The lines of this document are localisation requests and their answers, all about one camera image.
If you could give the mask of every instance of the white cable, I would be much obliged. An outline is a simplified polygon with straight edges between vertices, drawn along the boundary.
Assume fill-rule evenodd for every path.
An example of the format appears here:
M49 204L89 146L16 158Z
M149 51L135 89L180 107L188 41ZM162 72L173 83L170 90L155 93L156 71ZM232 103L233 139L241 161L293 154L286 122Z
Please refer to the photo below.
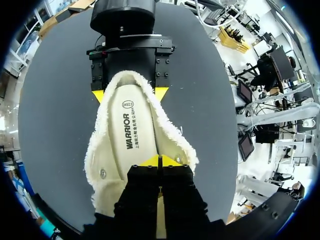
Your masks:
M248 109L250 108L253 104L260 104L260 103L265 103L265 102L270 102L272 100L280 100L286 96L290 96L290 95L293 95L293 94L296 94L296 93L300 93L300 92L303 92L305 90L307 90L308 88L311 87L311 84L309 82L307 83L303 83L301 84L300 87L298 87L297 89L295 90L292 90L292 91L289 91L287 93L284 93L284 94L279 94L277 96L269 96L267 98L262 98L262 99L259 99L259 100L255 100L251 103L249 103L245 108Z
M316 107L316 108L318 108L319 111L318 111L317 115L320 113L320 105L319 105L318 103L315 103L315 102L309 102L309 103L307 103L307 104L305 104L305 105L296 107L296 109L290 109L290 110L281 111L281 112L279 112L279 113L277 114L277 116L273 116L273 119L274 119L274 118L279 119L280 117L283 117L283 116L288 117L288 118L290 118L291 116L294 117L294 116L297 116L297 114L298 114L299 112L305 111L305 110L309 109L310 107ZM265 119L260 119L260 120L258 120L258 121L255 121L255 123L254 123L253 117L250 116L250 124L249 124L244 130L245 130L245 131L249 131L250 129L253 129L254 126L256 126L256 125L263 125L263 124L265 124L264 122L267 122L267 121L269 121L269 120L270 120L270 118L267 117L267 118L265 118Z
M229 23L231 23L231 22L234 21L234 20L237 20L236 18L239 17L239 15L243 13L243 11L244 11L244 9L245 9L245 6L246 6L246 4L247 4L247 2L248 2L248 0L245 1L245 3L243 4L242 9L237 13L237 15L235 15L235 16L231 16L231 15L230 15L231 20L228 20L228 21L226 21L226 22L224 22L224 23L222 23L222 24L218 24L218 25L209 25L209 24L206 24L206 23L202 20L202 18L201 18L200 7L199 7L198 0L194 0L194 2L195 2L196 13L198 14L198 18L199 18L201 24L204 25L204 26L206 26L206 27L216 29L216 28L219 28L219 27L223 27L223 26L225 26L225 25L228 25Z

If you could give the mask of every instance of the black metal bracket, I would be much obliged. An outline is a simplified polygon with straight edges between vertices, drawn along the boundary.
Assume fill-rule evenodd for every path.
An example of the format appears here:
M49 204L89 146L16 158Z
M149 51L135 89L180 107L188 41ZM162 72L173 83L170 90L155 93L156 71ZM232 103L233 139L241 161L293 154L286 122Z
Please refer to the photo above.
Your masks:
M105 60L109 54L119 51L132 51L154 49L154 83L155 87L169 87L169 64L170 55L174 52L175 47L169 37L147 34L147 35L129 35L121 36L117 45L98 46L96 49L88 50L89 59L92 60L91 74L92 83L91 90L105 90L108 82L108 69Z

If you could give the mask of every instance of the shoe insole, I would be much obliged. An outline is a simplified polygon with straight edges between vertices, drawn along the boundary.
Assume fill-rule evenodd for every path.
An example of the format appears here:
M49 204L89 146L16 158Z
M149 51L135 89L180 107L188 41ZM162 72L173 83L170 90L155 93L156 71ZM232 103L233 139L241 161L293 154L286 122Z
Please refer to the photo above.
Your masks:
M120 177L127 180L132 165L158 154L150 105L139 86L128 84L116 88L108 108L114 159Z

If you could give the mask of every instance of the desk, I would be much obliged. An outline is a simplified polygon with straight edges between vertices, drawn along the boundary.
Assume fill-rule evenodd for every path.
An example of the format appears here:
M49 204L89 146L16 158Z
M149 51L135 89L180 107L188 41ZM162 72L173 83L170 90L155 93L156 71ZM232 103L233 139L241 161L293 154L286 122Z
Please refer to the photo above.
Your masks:
M21 154L34 191L78 230L95 220L93 190L83 171L99 107L91 93L91 61L86 55L100 36L89 26L91 14L89 9L64 20L44 38L26 75L18 116ZM155 19L155 32L172 37L177 47L170 56L170 88L161 104L197 151L200 163L194 183L208 203L210 220L226 221L238 166L235 103L228 76L191 11L157 3ZM142 60L149 59L148 54L140 53ZM121 60L114 72L131 70L134 66L127 61L141 59L128 55ZM150 79L152 58L149 66L133 70Z

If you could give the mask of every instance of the floor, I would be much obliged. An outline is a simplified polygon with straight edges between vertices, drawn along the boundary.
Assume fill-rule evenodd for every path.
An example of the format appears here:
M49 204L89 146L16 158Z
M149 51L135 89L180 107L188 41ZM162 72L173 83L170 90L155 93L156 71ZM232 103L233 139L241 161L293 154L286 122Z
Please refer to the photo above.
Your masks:
M162 0L161 2L172 3L173 0ZM238 22L233 22L231 24L232 28L239 29L243 35L244 40L251 45L256 37L249 33L242 25ZM212 31L212 29L205 28L208 33L208 36L212 39L216 37L217 31ZM220 43L213 43L217 48L221 59L226 64L230 64L233 67L233 70L237 73L246 69L246 63L251 63L255 65L258 60L258 56L255 51L251 48L245 54L240 53L236 50L222 46ZM27 72L25 68L20 77L17 79L11 78L9 85L6 91L5 98L0 106L0 122L4 120L5 130L1 131L0 141L5 144L7 149L20 149L19 145L19 132L18 132L18 110L19 110L19 101L20 95L23 94L22 87ZM254 93L254 96L257 98L259 95L258 91ZM247 161L243 162L240 155L238 159L238 175L248 175L254 176L259 180L265 180L271 177L272 171L276 167L276 158L277 154L270 155L270 144L255 144L255 150L248 158ZM237 185L236 192L234 195L233 204L230 212L235 214L241 212L243 207L238 206L238 203L243 200L243 198L238 194L239 186Z

